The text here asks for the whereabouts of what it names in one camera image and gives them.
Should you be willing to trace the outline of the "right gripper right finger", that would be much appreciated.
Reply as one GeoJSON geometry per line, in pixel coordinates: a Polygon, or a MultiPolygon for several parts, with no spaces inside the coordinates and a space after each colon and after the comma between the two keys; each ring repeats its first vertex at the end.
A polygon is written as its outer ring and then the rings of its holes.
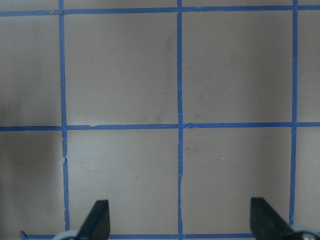
{"type": "Polygon", "coordinates": [[[289,240],[295,234],[263,197],[250,199],[250,230],[257,240],[289,240]]]}

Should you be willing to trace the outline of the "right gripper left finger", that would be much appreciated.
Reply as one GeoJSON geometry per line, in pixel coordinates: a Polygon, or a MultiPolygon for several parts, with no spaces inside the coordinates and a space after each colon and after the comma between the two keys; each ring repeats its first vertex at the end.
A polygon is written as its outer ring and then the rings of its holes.
{"type": "Polygon", "coordinates": [[[80,230],[77,240],[107,240],[110,236],[110,209],[108,200],[97,200],[80,230]]]}

